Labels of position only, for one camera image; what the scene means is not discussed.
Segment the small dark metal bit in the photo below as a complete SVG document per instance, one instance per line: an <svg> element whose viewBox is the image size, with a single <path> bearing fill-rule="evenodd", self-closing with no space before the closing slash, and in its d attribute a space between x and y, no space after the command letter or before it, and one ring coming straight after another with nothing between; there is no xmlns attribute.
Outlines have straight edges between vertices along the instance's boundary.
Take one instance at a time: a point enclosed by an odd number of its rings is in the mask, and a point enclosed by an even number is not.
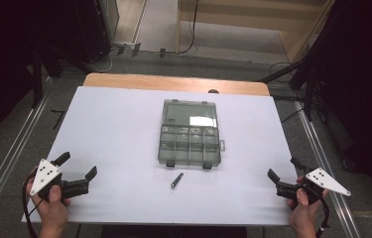
<svg viewBox="0 0 372 238"><path fill-rule="evenodd" d="M175 188L178 183L180 182L180 180L182 179L182 177L184 176L184 173L180 173L175 179L174 181L171 183L171 188Z"/></svg>

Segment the light wooden furniture frame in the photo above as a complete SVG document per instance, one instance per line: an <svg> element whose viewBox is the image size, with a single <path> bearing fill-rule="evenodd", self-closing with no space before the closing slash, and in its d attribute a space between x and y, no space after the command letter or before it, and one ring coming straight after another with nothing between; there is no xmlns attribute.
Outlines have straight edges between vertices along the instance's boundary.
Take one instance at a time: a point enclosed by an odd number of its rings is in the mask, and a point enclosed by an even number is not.
<svg viewBox="0 0 372 238"><path fill-rule="evenodd" d="M181 21L196 12L199 23L278 31L290 62L300 60L312 36L325 24L335 0L177 0L176 51Z"/></svg>

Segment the black metal stand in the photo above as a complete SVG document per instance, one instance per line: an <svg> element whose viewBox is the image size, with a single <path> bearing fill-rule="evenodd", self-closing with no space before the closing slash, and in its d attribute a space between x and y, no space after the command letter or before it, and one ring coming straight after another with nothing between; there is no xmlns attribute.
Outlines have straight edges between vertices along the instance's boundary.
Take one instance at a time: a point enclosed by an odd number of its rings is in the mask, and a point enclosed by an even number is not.
<svg viewBox="0 0 372 238"><path fill-rule="evenodd" d="M42 78L42 66L45 67L50 76L60 77L62 75L62 67L58 61L58 58L68 61L70 64L74 65L81 71L85 73L91 73L92 69L87 66L81 60L76 59L69 53L59 49L53 44L46 44L44 42L36 42L32 47L32 57L33 57L33 108L37 108L43 99L43 78Z"/></svg>

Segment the black cabinet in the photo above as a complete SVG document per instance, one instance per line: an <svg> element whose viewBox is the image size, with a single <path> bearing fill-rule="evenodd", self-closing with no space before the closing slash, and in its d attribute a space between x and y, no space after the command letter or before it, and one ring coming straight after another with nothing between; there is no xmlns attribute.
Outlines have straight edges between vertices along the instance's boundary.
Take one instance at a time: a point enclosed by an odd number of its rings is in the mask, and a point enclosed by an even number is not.
<svg viewBox="0 0 372 238"><path fill-rule="evenodd" d="M117 0L73 0L80 26L81 59L93 62L112 46L119 22Z"/></svg>

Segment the black tripod stand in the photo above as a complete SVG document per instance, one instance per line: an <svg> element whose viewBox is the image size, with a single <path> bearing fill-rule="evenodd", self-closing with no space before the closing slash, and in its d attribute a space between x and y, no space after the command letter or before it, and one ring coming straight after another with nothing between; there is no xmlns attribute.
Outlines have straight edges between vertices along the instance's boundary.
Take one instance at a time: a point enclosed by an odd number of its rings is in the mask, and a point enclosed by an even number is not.
<svg viewBox="0 0 372 238"><path fill-rule="evenodd" d="M262 78L254 79L254 82L270 83L277 78L284 76L285 74L295 72L289 86L291 90L300 89L304 83L307 84L306 95L303 100L304 107L303 111L307 118L311 121L311 106L313 96L313 80L314 80L314 58L321 51L322 42L317 39L311 46L307 54L299 59L297 62L291 63L290 65Z"/></svg>

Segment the clear grey compartment storage box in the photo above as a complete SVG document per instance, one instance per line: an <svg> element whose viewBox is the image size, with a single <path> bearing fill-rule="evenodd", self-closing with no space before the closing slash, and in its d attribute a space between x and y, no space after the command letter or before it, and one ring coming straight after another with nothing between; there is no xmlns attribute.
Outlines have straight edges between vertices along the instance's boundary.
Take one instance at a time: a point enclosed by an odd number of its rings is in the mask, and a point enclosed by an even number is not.
<svg viewBox="0 0 372 238"><path fill-rule="evenodd" d="M221 163L216 104L166 99L160 129L158 161L167 167L211 169Z"/></svg>

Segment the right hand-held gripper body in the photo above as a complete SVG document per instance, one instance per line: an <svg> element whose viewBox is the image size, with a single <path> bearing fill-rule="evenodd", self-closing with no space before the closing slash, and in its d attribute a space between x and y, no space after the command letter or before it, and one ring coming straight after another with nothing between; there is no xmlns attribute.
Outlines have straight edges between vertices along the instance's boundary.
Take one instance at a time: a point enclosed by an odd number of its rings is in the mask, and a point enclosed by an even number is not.
<svg viewBox="0 0 372 238"><path fill-rule="evenodd" d="M323 196L323 191L328 189L346 196L351 192L340 184L335 178L329 175L323 168L317 168L303 177L300 183L282 182L275 176L277 195L297 201L297 191L301 188L308 196L309 204L317 202Z"/></svg>

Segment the person's left hand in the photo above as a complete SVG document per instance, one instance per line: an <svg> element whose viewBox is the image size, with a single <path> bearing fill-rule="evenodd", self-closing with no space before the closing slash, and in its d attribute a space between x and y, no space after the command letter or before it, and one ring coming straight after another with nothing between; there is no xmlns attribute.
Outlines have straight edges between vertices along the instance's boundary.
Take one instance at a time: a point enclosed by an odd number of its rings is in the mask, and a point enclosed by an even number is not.
<svg viewBox="0 0 372 238"><path fill-rule="evenodd" d="M53 185L49 192L49 200L42 201L37 195L30 195L34 178L29 178L26 187L28 195L37 206L41 218L41 231L39 238L63 238L67 226L67 207L70 199L62 202L62 190L58 185Z"/></svg>

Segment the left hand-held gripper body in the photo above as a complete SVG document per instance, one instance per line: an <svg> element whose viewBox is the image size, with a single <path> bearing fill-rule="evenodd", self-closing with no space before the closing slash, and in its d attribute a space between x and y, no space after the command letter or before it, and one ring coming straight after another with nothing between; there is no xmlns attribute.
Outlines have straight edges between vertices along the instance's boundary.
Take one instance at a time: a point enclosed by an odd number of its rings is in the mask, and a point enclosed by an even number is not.
<svg viewBox="0 0 372 238"><path fill-rule="evenodd" d="M74 181L62 180L61 165L65 162L66 159L56 159L51 162L41 160L30 194L36 194L39 198L49 201L50 191L54 185L58 185L61 188L62 200L88 194L90 174L87 174L83 179Z"/></svg>

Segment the aluminium floor rail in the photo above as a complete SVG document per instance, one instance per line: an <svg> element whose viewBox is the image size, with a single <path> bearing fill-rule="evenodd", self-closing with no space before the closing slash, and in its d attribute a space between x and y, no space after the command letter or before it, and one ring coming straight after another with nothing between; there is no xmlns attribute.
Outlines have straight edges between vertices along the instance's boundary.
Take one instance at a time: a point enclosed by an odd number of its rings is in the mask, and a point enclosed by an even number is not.
<svg viewBox="0 0 372 238"><path fill-rule="evenodd" d="M300 118L305 128L306 134L310 141L310 146L313 150L317 164L323 168L329 175L335 178L334 172L330 166L327 155L324 152L323 146L317 135L313 123L306 116L303 104L299 101L295 102L296 108L299 110ZM361 238L361 234L352 216L351 210L346 202L345 196L332 191L329 194L334 210L340 221L343 232L346 238Z"/></svg>
<svg viewBox="0 0 372 238"><path fill-rule="evenodd" d="M35 107L28 103L33 97L29 92L0 124L0 193L41 117L56 81L56 78L48 76L43 82L44 95L39 103Z"/></svg>

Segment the black angle bracket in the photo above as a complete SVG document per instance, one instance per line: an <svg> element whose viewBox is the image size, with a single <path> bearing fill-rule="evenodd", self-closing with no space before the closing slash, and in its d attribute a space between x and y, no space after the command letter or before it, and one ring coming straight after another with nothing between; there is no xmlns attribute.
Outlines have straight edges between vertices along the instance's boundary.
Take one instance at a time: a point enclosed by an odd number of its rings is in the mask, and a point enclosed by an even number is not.
<svg viewBox="0 0 372 238"><path fill-rule="evenodd" d="M57 119L57 121L56 121L56 123L55 123L55 125L53 127L53 130L56 130L59 127L59 125L61 124L61 122L62 122L62 119L63 119L63 117L65 115L65 111L64 110L55 110L55 109L52 109L51 112L52 113L57 113L59 115L59 117L58 117L58 119Z"/></svg>

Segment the person's right hand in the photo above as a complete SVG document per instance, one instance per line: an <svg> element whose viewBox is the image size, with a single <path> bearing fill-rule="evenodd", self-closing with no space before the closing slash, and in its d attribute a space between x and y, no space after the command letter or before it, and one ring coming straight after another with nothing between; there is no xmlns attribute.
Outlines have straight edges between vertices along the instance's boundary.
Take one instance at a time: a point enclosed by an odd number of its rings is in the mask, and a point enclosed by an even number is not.
<svg viewBox="0 0 372 238"><path fill-rule="evenodd" d="M315 222L321 202L317 201L313 204L309 204L307 193L302 188L297 190L296 198L298 205L295 205L291 199L288 200L288 206L292 209L289 222L295 237L317 238Z"/></svg>

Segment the white table cover board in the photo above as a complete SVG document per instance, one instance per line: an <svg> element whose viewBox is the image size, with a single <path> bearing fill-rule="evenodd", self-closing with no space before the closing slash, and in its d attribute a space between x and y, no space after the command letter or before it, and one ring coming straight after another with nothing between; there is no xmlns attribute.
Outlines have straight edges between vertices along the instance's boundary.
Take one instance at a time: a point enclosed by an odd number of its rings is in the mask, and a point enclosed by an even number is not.
<svg viewBox="0 0 372 238"><path fill-rule="evenodd" d="M158 162L166 99L216 104L225 144L211 170ZM89 193L72 199L68 219L79 223L179 225L285 225L289 208L276 195L269 169L297 177L270 96L80 87L49 153L70 152L64 179L93 167ZM184 176L175 188L171 183Z"/></svg>

